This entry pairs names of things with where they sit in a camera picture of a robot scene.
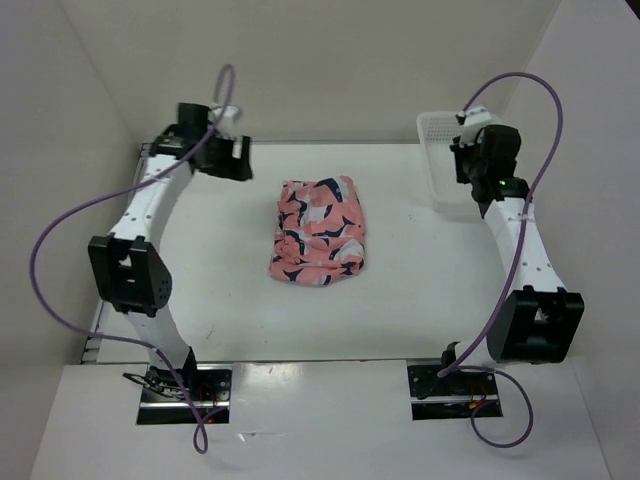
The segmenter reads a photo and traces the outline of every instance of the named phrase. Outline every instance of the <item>pink and navy garment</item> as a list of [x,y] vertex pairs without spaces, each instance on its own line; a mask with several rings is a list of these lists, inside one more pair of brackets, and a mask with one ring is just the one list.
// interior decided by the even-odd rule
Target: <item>pink and navy garment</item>
[[278,202],[271,276],[324,286],[364,267],[364,217],[353,180],[285,182]]

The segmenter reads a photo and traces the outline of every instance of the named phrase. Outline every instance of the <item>folded clothing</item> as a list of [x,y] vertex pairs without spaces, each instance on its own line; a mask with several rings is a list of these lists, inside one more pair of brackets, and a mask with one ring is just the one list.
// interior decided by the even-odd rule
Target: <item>folded clothing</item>
[[285,182],[278,210],[273,278],[324,286],[362,270],[364,216],[351,178]]

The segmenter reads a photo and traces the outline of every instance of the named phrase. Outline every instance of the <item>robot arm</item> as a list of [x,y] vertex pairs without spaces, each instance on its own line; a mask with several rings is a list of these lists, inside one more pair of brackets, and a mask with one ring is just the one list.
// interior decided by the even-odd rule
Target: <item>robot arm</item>
[[[167,127],[154,141],[143,173],[143,181],[177,166],[166,176],[138,190],[127,211],[106,236],[93,237],[89,257],[100,297],[122,313],[141,340],[157,346],[178,369],[186,384],[194,386],[197,374],[193,350],[180,336],[168,302],[172,279],[158,254],[169,216],[189,185],[195,171],[238,181],[253,177],[249,165],[249,137],[242,137],[240,158],[233,157],[233,134],[239,116],[228,107],[211,140],[191,162],[180,158],[202,138],[211,111],[206,106],[180,104],[178,122]],[[173,379],[162,359],[149,351],[151,371],[165,383]]]
[[[520,134],[499,125],[485,107],[457,115],[462,126],[453,139],[458,183],[472,185],[471,196],[489,226],[500,251],[505,272],[513,262],[527,182],[514,176]],[[530,204],[522,253],[509,296],[486,337],[486,349],[467,359],[469,364],[505,362],[559,363],[569,350],[584,311],[579,293],[567,292],[547,256]],[[448,348],[450,364],[469,343]]]

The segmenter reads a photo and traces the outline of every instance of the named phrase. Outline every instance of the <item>white wall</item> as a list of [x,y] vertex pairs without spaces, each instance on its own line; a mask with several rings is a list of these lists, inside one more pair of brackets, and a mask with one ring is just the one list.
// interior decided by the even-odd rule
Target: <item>white wall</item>
[[[528,71],[556,87],[565,131],[540,184],[549,254],[586,310],[572,351],[613,478],[638,478],[640,445],[640,22],[623,0],[563,0]],[[532,178],[555,125],[551,100],[521,81],[505,120],[524,138]]]
[[[81,339],[36,304],[29,251],[59,213],[131,181],[135,144],[56,2],[10,0],[0,15],[2,288],[0,477],[27,478],[62,365]],[[86,246],[122,203],[68,222],[39,264],[47,296],[68,319],[90,325],[96,292]]]
[[417,140],[418,113],[457,109],[485,79],[524,68],[557,0],[62,4],[138,140],[177,102],[208,102],[224,62],[238,69],[247,134]]

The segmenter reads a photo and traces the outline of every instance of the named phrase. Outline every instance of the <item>cable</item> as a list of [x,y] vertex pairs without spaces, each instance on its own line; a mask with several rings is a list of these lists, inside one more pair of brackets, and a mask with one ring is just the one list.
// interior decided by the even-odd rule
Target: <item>cable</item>
[[500,309],[502,308],[502,305],[507,299],[507,295],[509,294],[509,289],[511,288],[513,279],[516,276],[516,271],[518,270],[518,264],[520,263],[520,256],[522,255],[522,247],[524,246],[525,233],[527,230],[527,213],[529,212],[529,207],[531,206],[533,193],[536,191],[536,188],[538,188],[538,184],[540,183],[540,180],[542,179],[543,175],[547,171],[547,168],[549,168],[549,164],[551,164],[551,160],[553,159],[553,156],[555,155],[556,150],[558,149],[558,144],[560,143],[560,137],[562,136],[562,129],[564,125],[564,112],[562,110],[562,103],[560,102],[560,97],[558,97],[558,93],[553,89],[553,87],[546,80],[543,80],[537,75],[533,75],[531,73],[507,72],[492,78],[487,83],[485,83],[482,87],[480,87],[480,89],[471,97],[471,99],[464,106],[463,110],[466,111],[469,108],[469,106],[474,102],[474,100],[478,98],[478,96],[482,92],[484,92],[488,86],[492,85],[493,83],[499,80],[502,80],[503,78],[510,78],[510,77],[522,77],[522,78],[528,78],[530,80],[533,80],[534,82],[537,82],[540,85],[542,85],[551,94],[551,97],[553,98],[553,103],[556,106],[556,111],[558,115],[558,121],[556,125],[556,134],[553,139],[553,144],[551,145],[551,149],[547,154],[547,158],[542,164],[542,167],[540,167],[540,171],[538,172],[538,175],[536,175],[536,178],[533,180],[533,183],[531,184],[531,189],[529,190],[529,193],[527,194],[527,197],[524,200],[524,207],[522,208],[522,221],[520,222],[520,225],[521,225],[520,235],[518,236],[516,251],[513,256],[513,262],[511,262],[511,267],[509,268],[509,273],[507,274],[507,279],[504,283],[504,287],[502,287],[502,291],[500,292],[500,297],[496,302],[496,306],[494,307],[493,312],[491,313],[491,316],[489,317],[489,320],[487,321],[486,325],[484,326],[482,331],[478,334],[476,339],[471,343],[471,345],[469,345],[469,347],[464,352],[462,352],[458,356],[458,358],[451,365],[449,365],[446,368],[443,368],[438,372],[439,378],[444,378],[447,375],[449,375],[451,372],[458,370],[462,362],[464,362],[469,357],[469,355],[471,355],[471,353],[476,348],[478,348],[478,345],[480,345],[482,340],[487,336],[487,334],[491,330],[491,327],[493,327],[493,325],[496,323],[496,320],[498,319],[498,314],[500,313]]
[[[151,343],[145,342],[143,340],[139,340],[137,338],[120,337],[116,335],[108,335],[105,333],[92,332],[91,330],[78,327],[72,324],[71,322],[65,320],[64,318],[62,318],[62,316],[60,316],[53,309],[53,307],[49,304],[47,299],[44,297],[44,294],[42,293],[42,290],[40,288],[40,285],[38,284],[38,279],[36,276],[36,260],[38,257],[38,252],[40,251],[40,248],[42,247],[42,244],[44,243],[45,239],[49,236],[49,234],[53,231],[54,228],[56,228],[58,225],[60,225],[63,221],[65,221],[69,217],[89,207],[92,207],[102,202],[106,202],[107,200],[111,200],[112,198],[119,197],[120,195],[126,195],[127,193],[135,192],[142,188],[148,187],[152,183],[156,182],[159,178],[162,178],[168,175],[173,170],[180,167],[180,165],[182,165],[185,162],[188,162],[191,158],[193,158],[193,156],[198,152],[198,150],[200,150],[209,141],[211,136],[214,134],[216,128],[218,127],[220,121],[222,120],[225,114],[225,111],[227,110],[227,107],[231,103],[231,97],[233,95],[233,89],[235,86],[235,77],[236,77],[236,74],[235,74],[235,69],[233,68],[233,65],[226,64],[224,67],[222,67],[222,69],[220,70],[220,73],[218,74],[218,79],[216,80],[216,86],[214,91],[215,92],[214,100],[217,102],[220,96],[220,91],[222,90],[222,85],[224,83],[224,80],[228,79],[227,91],[226,91],[224,103],[222,104],[222,111],[216,117],[215,121],[210,125],[209,129],[198,141],[198,143],[196,143],[193,146],[193,148],[191,148],[182,158],[180,158],[174,165],[158,173],[154,178],[137,183],[124,190],[119,190],[117,192],[107,193],[105,195],[99,196],[97,198],[94,198],[93,200],[89,200],[88,202],[85,202],[82,205],[78,205],[77,207],[72,208],[71,210],[63,213],[58,218],[56,218],[53,222],[51,222],[40,234],[40,236],[36,240],[33,250],[31,251],[31,257],[29,258],[29,279],[31,281],[31,287],[33,288],[33,292],[35,293],[36,298],[38,299],[42,307],[45,309],[45,311],[49,315],[51,315],[51,317],[53,317],[53,319],[56,320],[59,324],[68,328],[72,332],[78,333],[80,335],[85,335],[93,338],[101,338],[103,340],[114,340],[116,342],[140,345],[142,347],[148,348],[149,350],[155,352],[160,357],[160,359],[165,363],[165,365],[169,369],[169,372],[171,373],[171,376],[178,384],[178,387],[184,394],[185,401],[189,405],[189,409],[191,410],[193,417],[196,419],[197,426],[193,433],[193,447],[200,454],[206,453],[209,448],[209,437],[207,436],[207,432],[205,429],[206,419],[210,415],[215,414],[217,411],[224,409],[224,407],[221,407],[219,409],[213,409],[207,416],[205,416],[204,418],[201,417],[200,413],[198,412],[198,409],[196,408],[195,404],[193,403],[193,400],[191,399],[191,395],[189,394],[189,391],[187,390],[187,388],[184,385],[184,382],[182,381],[181,376],[178,374],[175,367],[171,365],[171,362],[169,361],[167,356],[155,345],[152,345]],[[198,442],[198,434],[200,434],[200,436],[202,437],[202,442],[203,442],[202,447]]]
[[517,440],[514,440],[513,442],[509,442],[509,443],[497,443],[497,442],[494,442],[493,440],[489,440],[487,437],[482,435],[482,433],[480,433],[480,430],[478,430],[478,426],[476,425],[476,416],[478,415],[478,412],[482,410],[484,407],[486,407],[487,405],[496,403],[497,400],[486,400],[485,402],[478,404],[471,411],[471,428],[473,428],[474,433],[478,436],[480,440],[482,440],[487,445],[490,445],[495,448],[513,448],[523,443],[531,434],[531,430],[533,430],[533,405],[531,405],[531,400],[529,399],[529,395],[527,395],[527,392],[525,391],[522,384],[518,382],[514,377],[509,375],[508,373],[503,372],[501,370],[495,370],[493,368],[465,365],[464,367],[461,368],[461,370],[473,370],[476,372],[486,372],[486,373],[492,373],[494,375],[500,375],[501,377],[508,379],[511,383],[513,383],[516,386],[516,388],[522,394],[522,398],[524,398],[524,402],[527,404],[527,412],[529,415],[527,428]]

